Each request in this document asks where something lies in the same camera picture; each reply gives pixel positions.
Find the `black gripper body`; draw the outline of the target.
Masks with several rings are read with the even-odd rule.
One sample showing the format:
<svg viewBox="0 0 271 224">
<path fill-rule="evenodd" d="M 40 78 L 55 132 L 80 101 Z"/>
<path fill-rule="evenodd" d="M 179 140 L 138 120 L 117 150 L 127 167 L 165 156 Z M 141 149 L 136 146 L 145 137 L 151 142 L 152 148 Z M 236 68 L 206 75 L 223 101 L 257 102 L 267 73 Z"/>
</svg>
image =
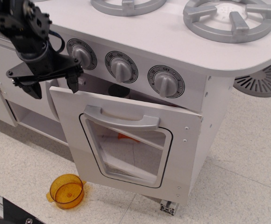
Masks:
<svg viewBox="0 0 271 224">
<path fill-rule="evenodd" d="M 66 79 L 69 73 L 83 73 L 81 61 L 72 56 L 62 55 L 51 46 L 35 58 L 23 57 L 17 54 L 22 63 L 9 69 L 6 76 L 11 78 L 16 86 L 32 85 L 39 82 L 58 79 Z"/>
</svg>

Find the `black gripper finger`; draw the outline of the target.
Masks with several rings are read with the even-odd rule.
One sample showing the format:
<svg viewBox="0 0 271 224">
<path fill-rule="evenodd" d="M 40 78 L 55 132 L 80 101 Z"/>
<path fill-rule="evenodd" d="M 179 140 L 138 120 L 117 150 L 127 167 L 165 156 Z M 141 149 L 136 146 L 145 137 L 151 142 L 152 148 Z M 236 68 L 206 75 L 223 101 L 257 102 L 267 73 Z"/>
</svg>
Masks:
<svg viewBox="0 0 271 224">
<path fill-rule="evenodd" d="M 20 85 L 20 88 L 35 99 L 42 99 L 42 91 L 39 83 L 32 85 Z"/>
<path fill-rule="evenodd" d="M 78 91 L 78 78 L 79 74 L 74 72 L 69 73 L 66 77 L 67 85 L 73 93 L 76 93 Z"/>
</svg>

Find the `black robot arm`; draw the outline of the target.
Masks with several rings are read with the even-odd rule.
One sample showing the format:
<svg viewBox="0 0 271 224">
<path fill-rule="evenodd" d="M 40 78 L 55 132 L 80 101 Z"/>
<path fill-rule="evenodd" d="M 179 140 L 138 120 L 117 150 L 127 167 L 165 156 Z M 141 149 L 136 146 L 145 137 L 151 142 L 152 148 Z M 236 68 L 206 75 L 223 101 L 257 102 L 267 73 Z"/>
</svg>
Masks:
<svg viewBox="0 0 271 224">
<path fill-rule="evenodd" d="M 13 84 L 35 99 L 42 98 L 40 83 L 64 77 L 72 92 L 78 91 L 78 78 L 83 73 L 81 61 L 62 55 L 65 41 L 54 50 L 49 36 L 61 36 L 51 31 L 47 13 L 29 0 L 0 0 L 0 33 L 7 37 L 22 63 L 9 69 L 6 76 Z"/>
</svg>

